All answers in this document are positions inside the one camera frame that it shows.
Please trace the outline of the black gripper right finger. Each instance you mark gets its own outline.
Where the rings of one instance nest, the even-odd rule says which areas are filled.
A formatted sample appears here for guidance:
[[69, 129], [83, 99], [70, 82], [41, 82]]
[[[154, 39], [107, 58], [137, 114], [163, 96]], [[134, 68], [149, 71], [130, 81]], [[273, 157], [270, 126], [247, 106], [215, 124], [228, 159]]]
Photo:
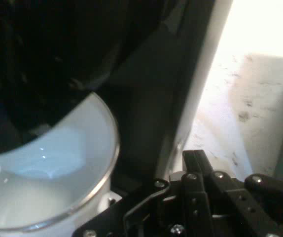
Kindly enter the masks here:
[[259, 174], [240, 182], [214, 170], [204, 151], [196, 150], [195, 158], [212, 197], [228, 205], [247, 235], [283, 237], [283, 182]]

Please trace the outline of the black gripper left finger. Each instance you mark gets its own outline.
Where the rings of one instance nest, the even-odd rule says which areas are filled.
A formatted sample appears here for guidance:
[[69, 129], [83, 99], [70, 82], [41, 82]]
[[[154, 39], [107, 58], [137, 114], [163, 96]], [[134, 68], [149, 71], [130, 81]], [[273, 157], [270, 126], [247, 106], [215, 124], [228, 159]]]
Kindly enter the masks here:
[[166, 193], [153, 195], [123, 217], [127, 237], [210, 237], [212, 215], [204, 180], [212, 166], [203, 150], [182, 153], [182, 172]]

